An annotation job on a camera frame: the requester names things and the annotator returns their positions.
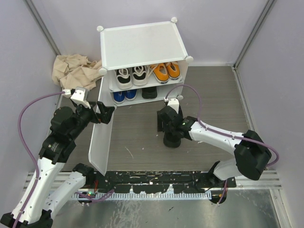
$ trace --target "orange sneaker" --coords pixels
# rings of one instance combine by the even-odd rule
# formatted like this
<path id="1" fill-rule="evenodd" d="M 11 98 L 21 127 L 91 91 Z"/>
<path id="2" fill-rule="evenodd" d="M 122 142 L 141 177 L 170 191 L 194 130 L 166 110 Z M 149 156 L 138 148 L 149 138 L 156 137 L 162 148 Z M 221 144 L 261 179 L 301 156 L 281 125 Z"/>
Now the orange sneaker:
<path id="1" fill-rule="evenodd" d="M 166 63 L 166 68 L 168 70 L 169 77 L 172 80 L 177 80 L 180 78 L 181 73 L 180 73 L 180 68 L 179 68 L 179 65 L 177 62 Z"/>
<path id="2" fill-rule="evenodd" d="M 150 65 L 150 73 L 153 73 L 161 84 L 166 84 L 169 81 L 168 71 L 164 63 Z"/>

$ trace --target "white shoe rack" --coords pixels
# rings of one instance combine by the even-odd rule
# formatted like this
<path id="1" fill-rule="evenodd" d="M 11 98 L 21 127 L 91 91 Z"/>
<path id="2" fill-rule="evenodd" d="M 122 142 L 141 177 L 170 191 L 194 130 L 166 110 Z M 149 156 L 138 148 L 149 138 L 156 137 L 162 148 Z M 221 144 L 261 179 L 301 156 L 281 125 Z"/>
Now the white shoe rack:
<path id="1" fill-rule="evenodd" d="M 145 102 L 159 101 L 166 96 L 167 92 L 177 84 L 183 84 L 186 78 L 188 63 L 193 60 L 188 56 L 176 26 L 177 19 L 171 21 L 125 26 L 117 28 L 103 28 L 98 26 L 101 41 L 101 59 L 103 67 L 99 73 L 108 80 L 110 93 L 124 91 L 116 82 L 115 70 L 136 66 L 148 66 L 151 64 L 176 61 L 180 68 L 180 78 L 171 80 L 166 84 L 157 82 L 155 75 L 151 74 L 148 83 L 143 86 L 133 85 L 131 89 L 137 89 L 136 98 L 132 101 L 125 99 L 116 106 L 134 105 Z M 142 98 L 141 89 L 157 86 L 155 99 Z M 175 89 L 170 97 L 181 95 L 182 87 Z"/>
<path id="2" fill-rule="evenodd" d="M 101 40 L 101 59 L 103 67 L 99 70 L 102 78 L 98 101 L 106 106 L 123 106 L 159 101 L 176 85 L 182 85 L 185 81 L 188 63 L 193 58 L 188 56 L 181 36 L 176 27 L 176 18 L 171 21 L 134 25 L 118 28 L 106 28 L 98 26 Z M 180 79 L 169 80 L 166 84 L 160 84 L 155 76 L 149 77 L 144 86 L 133 85 L 129 89 L 138 89 L 136 98 L 116 104 L 113 101 L 113 92 L 123 91 L 118 88 L 115 79 L 115 71 L 121 68 L 136 66 L 147 66 L 151 64 L 176 61 L 180 68 Z M 141 89 L 157 86 L 157 97 L 155 99 L 142 98 Z M 182 86 L 172 91 L 169 98 L 180 97 Z M 91 145 L 89 150 L 90 163 L 103 175 L 107 170 L 110 149 L 111 133 L 114 115 L 109 124 L 94 124 Z"/>

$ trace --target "scratch on floor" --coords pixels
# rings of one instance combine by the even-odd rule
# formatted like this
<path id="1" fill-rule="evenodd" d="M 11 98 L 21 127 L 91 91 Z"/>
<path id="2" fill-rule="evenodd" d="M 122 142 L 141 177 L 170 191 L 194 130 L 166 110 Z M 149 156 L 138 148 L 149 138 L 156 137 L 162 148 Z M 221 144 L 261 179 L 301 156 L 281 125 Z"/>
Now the scratch on floor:
<path id="1" fill-rule="evenodd" d="M 126 148 L 126 147 L 125 147 Z M 131 152 L 129 151 L 129 149 L 128 148 L 126 148 L 127 149 L 127 151 L 131 154 Z M 131 154 L 131 156 L 132 156 L 132 159 L 134 159 L 134 157 L 133 157 L 133 155 Z"/>

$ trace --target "crumpled fabric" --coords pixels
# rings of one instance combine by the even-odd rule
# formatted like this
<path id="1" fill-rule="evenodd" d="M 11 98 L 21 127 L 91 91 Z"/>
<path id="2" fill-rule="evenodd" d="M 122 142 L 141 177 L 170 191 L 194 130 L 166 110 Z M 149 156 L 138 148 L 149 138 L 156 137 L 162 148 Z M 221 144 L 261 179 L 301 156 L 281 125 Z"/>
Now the crumpled fabric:
<path id="1" fill-rule="evenodd" d="M 75 89 L 79 86 L 91 90 L 96 87 L 95 82 L 102 77 L 98 72 L 101 67 L 101 60 L 90 62 L 87 56 L 57 56 L 52 80 L 64 89 Z"/>

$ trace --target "cabinet door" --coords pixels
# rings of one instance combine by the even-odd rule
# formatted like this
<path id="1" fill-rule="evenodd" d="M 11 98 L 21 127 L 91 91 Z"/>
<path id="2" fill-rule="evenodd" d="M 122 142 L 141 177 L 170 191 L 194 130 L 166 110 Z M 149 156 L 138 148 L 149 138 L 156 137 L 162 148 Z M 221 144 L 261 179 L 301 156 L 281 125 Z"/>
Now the cabinet door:
<path id="1" fill-rule="evenodd" d="M 109 75 L 102 78 L 98 100 L 103 102 L 105 106 L 114 106 L 109 89 Z M 109 124 L 100 123 L 93 126 L 89 161 L 103 175 L 105 175 L 108 165 L 113 118 L 114 115 L 112 115 Z"/>

